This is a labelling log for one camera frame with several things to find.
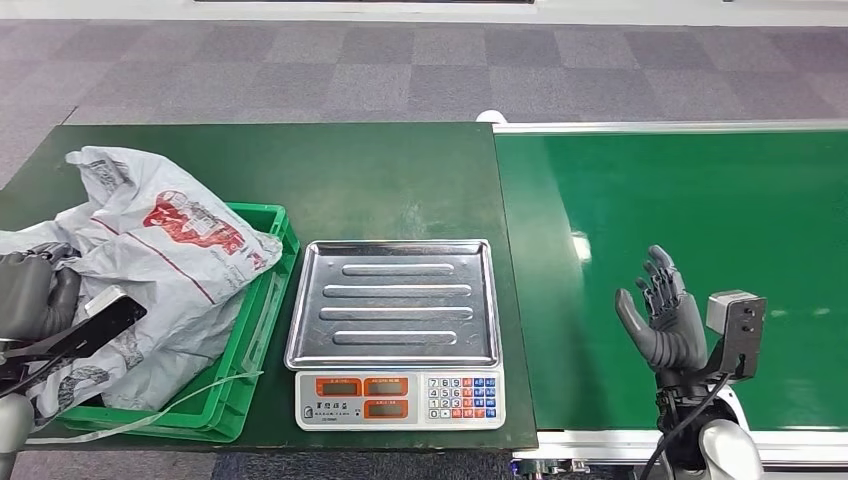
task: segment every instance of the green tabletop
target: green tabletop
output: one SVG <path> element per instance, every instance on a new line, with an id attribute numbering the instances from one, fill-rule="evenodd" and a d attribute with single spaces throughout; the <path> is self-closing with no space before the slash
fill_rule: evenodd
<path id="1" fill-rule="evenodd" d="M 759 370 L 734 387 L 753 430 L 848 428 L 848 134 L 498 134 L 496 145 L 540 429 L 655 428 L 653 375 L 613 309 L 652 243 L 702 314 L 713 292 L 768 297 Z"/>
<path id="2" fill-rule="evenodd" d="M 493 431 L 304 432 L 282 362 L 283 304 L 244 433 L 216 448 L 528 448 L 537 445 L 491 127 L 484 124 L 62 126 L 5 189 L 0 229 L 85 201 L 67 152 L 123 146 L 165 155 L 226 201 L 280 204 L 303 244 L 316 239 L 485 238 L 492 246 L 506 373 L 506 424 Z M 44 434 L 67 436 L 54 422 Z M 122 435 L 76 448 L 208 449 Z"/>

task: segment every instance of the digital scale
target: digital scale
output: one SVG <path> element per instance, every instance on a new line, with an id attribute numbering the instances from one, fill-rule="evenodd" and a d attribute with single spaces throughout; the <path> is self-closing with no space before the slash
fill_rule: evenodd
<path id="1" fill-rule="evenodd" d="M 305 249 L 286 366 L 304 430 L 485 430 L 506 416 L 485 240 Z"/>

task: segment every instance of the metal bracket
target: metal bracket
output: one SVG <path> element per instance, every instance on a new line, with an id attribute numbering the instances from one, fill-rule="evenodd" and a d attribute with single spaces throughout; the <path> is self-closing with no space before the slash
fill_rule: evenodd
<path id="1" fill-rule="evenodd" d="M 589 465 L 583 459 L 547 460 L 515 459 L 511 463 L 512 473 L 529 480 L 542 480 L 548 475 L 559 473 L 589 473 Z"/>

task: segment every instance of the plastic bag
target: plastic bag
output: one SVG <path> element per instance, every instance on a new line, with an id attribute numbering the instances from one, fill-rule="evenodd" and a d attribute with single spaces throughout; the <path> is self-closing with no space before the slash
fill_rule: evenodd
<path id="1" fill-rule="evenodd" d="M 98 394 L 109 407 L 162 407 L 224 350 L 241 297 L 274 265 L 279 239 L 257 232 L 167 158 L 111 147 L 66 156 L 89 201 L 21 232 L 0 232 L 0 252 L 67 241 L 81 258 L 82 306 L 119 285 L 147 316 L 90 358 L 66 362 L 27 392 L 37 425 Z"/>

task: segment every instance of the stainless steel tray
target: stainless steel tray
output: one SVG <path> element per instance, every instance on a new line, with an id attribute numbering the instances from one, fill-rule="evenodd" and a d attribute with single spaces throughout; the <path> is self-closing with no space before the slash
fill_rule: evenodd
<path id="1" fill-rule="evenodd" d="M 306 247 L 288 368 L 494 366 L 500 348 L 485 240 Z"/>

